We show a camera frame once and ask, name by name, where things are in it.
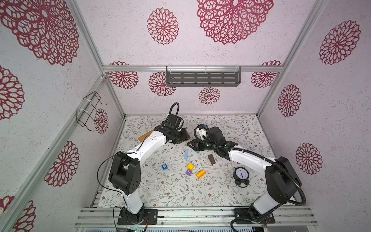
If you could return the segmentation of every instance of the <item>clock face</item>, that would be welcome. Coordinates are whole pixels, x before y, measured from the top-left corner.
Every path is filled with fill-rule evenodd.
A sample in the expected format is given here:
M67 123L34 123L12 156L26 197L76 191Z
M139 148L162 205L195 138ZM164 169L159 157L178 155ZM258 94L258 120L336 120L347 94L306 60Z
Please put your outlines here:
M241 180L246 180L249 177L249 174L244 168L239 167L236 169L236 176Z

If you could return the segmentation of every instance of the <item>orange cylinder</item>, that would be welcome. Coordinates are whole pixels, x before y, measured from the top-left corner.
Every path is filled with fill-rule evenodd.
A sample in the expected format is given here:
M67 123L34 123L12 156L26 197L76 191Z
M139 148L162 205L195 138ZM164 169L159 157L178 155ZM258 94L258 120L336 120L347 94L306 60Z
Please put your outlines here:
M201 170L199 173L196 174L196 176L197 176L197 178L201 178L205 174L206 174L206 172L204 170Z

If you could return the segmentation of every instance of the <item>brown wooden block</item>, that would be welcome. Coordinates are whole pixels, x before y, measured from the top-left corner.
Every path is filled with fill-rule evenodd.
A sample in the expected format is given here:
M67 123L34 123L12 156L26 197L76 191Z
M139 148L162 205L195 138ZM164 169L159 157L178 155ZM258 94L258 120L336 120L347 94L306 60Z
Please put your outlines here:
M211 164L215 164L215 159L214 159L213 155L209 155L208 158L209 158Z

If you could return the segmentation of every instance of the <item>floral tablecloth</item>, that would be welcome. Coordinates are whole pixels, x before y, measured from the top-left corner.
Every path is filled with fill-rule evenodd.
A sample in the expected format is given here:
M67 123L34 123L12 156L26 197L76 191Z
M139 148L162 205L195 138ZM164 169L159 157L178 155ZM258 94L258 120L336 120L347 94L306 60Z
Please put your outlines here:
M256 118L252 115L182 116L184 127L191 139L193 129L204 123L219 127L226 140L234 141L246 149L274 157L271 147ZM159 125L165 116L128 117L117 147L117 151L127 151L139 144L138 137ZM208 155L212 154L216 164L212 165ZM189 163L194 165L191 176L186 175ZM266 181L256 171L249 168L250 185L240 188L235 185L232 174L239 163L219 157L213 151L196 153L186 142L178 145L167 143L154 152L141 167L139 195L147 207L164 206L245 206L250 205L266 191ZM196 174L205 170L198 179ZM105 185L113 188L107 180ZM124 206L122 196L117 192L103 189L98 207Z

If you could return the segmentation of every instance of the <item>metal rail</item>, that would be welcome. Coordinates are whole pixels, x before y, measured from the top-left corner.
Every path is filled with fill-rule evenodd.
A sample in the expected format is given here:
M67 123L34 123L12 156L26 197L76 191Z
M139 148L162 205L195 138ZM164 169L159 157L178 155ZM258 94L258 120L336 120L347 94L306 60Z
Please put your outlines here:
M158 209L157 225L151 227L229 226L237 207L161 207ZM117 222L119 208L82 208L75 228L110 228ZM308 206L281 206L273 212L276 223L271 226L318 225ZM263 224L244 224L262 226Z
M265 65L103 65L105 72L281 72L283 66Z

